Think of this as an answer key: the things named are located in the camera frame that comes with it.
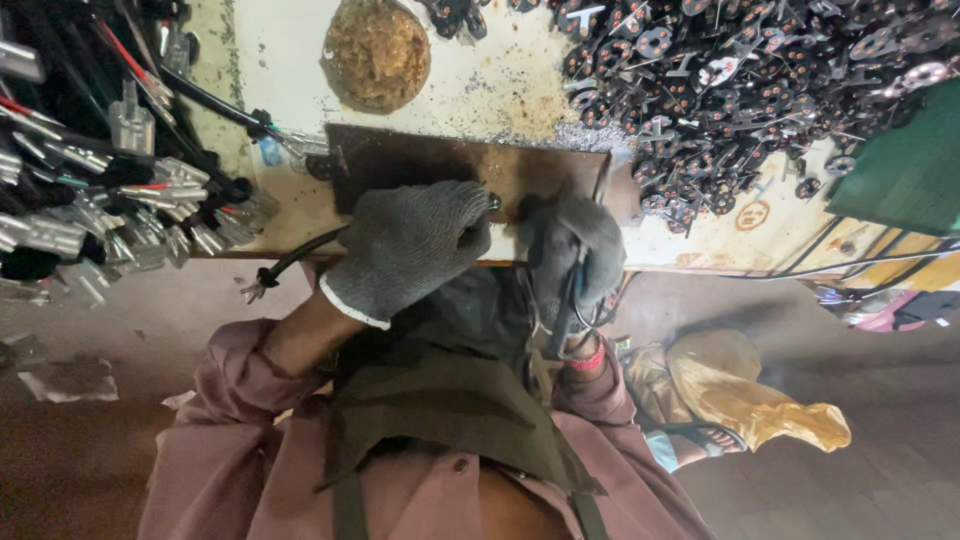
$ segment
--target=pile of metal parts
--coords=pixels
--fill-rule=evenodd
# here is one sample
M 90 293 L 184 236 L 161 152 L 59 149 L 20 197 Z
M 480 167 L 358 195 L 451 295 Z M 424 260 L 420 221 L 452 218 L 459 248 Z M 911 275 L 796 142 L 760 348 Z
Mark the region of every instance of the pile of metal parts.
M 192 251 L 215 256 L 262 232 L 277 202 L 219 169 L 175 90 L 251 137 L 325 150 L 186 82 L 187 9 L 143 6 L 18 0 L 0 10 L 2 300 L 43 304 L 68 291 L 95 306 L 123 273 L 180 268 Z
M 417 0 L 430 12 L 430 22 L 440 37 L 453 39 L 462 28 L 475 40 L 487 36 L 487 21 L 480 8 L 490 4 L 491 0 Z M 516 12 L 526 13 L 535 10 L 546 0 L 503 0 Z
M 562 70 L 590 128 L 636 135 L 644 212 L 689 234 L 733 210 L 767 156 L 801 164 L 797 196 L 821 183 L 801 156 L 830 137 L 855 168 L 857 141 L 898 128 L 925 86 L 960 73 L 957 0 L 629 0 L 551 2 L 578 44 Z

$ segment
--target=floor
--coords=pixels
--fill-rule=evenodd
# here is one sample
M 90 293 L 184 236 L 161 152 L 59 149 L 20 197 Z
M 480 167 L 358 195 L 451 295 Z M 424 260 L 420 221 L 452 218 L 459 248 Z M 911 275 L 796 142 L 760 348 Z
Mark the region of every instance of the floor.
M 29 331 L 50 358 L 107 358 L 121 398 L 38 404 L 11 370 L 0 372 L 0 537 L 134 536 L 153 437 L 172 418 L 158 402 L 190 388 L 194 359 L 218 326 L 280 317 L 308 294 L 294 270 L 246 306 L 239 290 L 261 265 L 198 259 L 180 271 L 127 276 L 92 311 L 0 307 L 0 338 Z M 681 470 L 721 540 L 960 539 L 954 327 L 850 331 L 796 282 L 645 274 L 614 332 L 641 345 L 705 327 L 746 332 L 763 358 L 762 381 L 804 403 L 839 405 L 854 441 L 823 454 L 781 438 L 756 454 Z

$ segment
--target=apron strap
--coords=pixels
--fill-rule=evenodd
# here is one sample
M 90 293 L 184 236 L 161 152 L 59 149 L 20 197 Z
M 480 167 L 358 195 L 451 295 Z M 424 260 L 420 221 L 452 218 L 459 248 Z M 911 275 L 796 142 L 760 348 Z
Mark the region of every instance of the apron strap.
M 333 537 L 336 540 L 368 540 L 367 514 L 360 491 L 360 476 L 356 471 L 333 484 Z
M 573 513 L 580 522 L 580 530 L 584 533 L 584 540 L 610 540 L 607 535 L 607 526 L 603 523 L 600 508 L 592 495 L 574 493 L 570 495 L 570 505 Z
M 580 522 L 584 540 L 610 540 L 600 508 L 592 495 L 574 493 L 570 505 Z M 333 538 L 335 540 L 368 540 L 367 513 L 363 507 L 360 476 L 356 471 L 333 484 Z

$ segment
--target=orange stamp mark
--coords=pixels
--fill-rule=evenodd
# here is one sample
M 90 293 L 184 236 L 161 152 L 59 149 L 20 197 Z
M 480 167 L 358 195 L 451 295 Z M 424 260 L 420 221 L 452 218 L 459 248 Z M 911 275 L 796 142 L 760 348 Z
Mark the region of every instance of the orange stamp mark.
M 763 201 L 755 201 L 747 205 L 736 216 L 736 229 L 738 231 L 752 231 L 767 220 L 770 215 L 770 205 Z

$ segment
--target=hand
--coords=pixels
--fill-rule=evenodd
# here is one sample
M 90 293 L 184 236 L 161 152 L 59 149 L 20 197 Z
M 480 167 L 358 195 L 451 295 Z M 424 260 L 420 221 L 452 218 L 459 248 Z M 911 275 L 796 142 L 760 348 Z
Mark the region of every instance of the hand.
M 578 241 L 587 248 L 584 282 L 577 306 L 589 317 L 592 307 L 614 292 L 623 280 L 623 235 L 610 212 L 588 199 L 562 199 L 552 211 L 535 220 L 530 264 L 540 323 L 553 331 L 560 311 L 561 289 L 577 261 Z M 581 325 L 575 331 L 582 331 Z
M 338 240 L 347 258 L 321 278 L 346 315 L 382 329 L 490 249 L 488 195 L 476 182 L 369 191 Z

